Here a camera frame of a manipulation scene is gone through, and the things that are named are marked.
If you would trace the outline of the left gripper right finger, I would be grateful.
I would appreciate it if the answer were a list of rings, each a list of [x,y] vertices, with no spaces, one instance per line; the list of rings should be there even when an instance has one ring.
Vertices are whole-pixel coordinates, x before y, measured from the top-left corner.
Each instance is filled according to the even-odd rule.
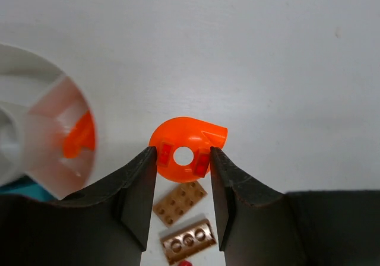
[[[227,265],[378,265],[379,191],[283,194],[211,149],[219,248]]]

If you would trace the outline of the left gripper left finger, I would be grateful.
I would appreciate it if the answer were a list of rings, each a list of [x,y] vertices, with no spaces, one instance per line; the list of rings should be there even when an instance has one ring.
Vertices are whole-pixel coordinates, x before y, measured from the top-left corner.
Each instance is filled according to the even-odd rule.
[[[62,200],[1,196],[2,265],[139,265],[147,248],[156,149]]]

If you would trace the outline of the brown lego plate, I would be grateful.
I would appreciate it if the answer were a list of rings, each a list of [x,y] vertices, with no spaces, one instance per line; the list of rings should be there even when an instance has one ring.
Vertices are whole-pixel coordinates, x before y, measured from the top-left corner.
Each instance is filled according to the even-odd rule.
[[[154,205],[153,212],[166,227],[171,227],[206,196],[198,181],[180,183]]]
[[[182,227],[174,226],[171,216],[164,216],[164,222],[168,223],[170,232],[161,236],[160,244],[169,265],[180,263],[217,243],[211,223],[204,214]]]

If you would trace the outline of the teal lego brick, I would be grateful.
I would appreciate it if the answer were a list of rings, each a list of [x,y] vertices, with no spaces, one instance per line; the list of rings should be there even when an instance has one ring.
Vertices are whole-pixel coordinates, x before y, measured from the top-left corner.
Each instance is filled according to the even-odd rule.
[[[55,199],[53,195],[27,176],[2,186],[1,195],[3,194],[23,195],[38,201],[51,201]]]

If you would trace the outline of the orange lego wedge piece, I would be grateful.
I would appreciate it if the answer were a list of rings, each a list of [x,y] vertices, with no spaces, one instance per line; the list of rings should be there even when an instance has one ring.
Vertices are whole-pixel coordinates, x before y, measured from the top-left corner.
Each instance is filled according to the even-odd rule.
[[[90,111],[86,111],[65,137],[62,151],[66,158],[72,159],[77,157],[82,149],[93,151],[95,147],[95,126]]]

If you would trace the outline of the orange round lego piece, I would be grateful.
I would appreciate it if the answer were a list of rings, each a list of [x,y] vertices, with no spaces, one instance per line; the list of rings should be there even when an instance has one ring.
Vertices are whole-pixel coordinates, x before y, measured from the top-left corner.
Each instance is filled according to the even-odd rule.
[[[227,141],[226,127],[190,117],[177,117],[162,123],[153,132],[148,145],[157,151],[158,173],[165,179],[187,183],[204,178],[210,172],[211,148],[222,149]],[[192,160],[179,164],[175,151],[188,148]]]

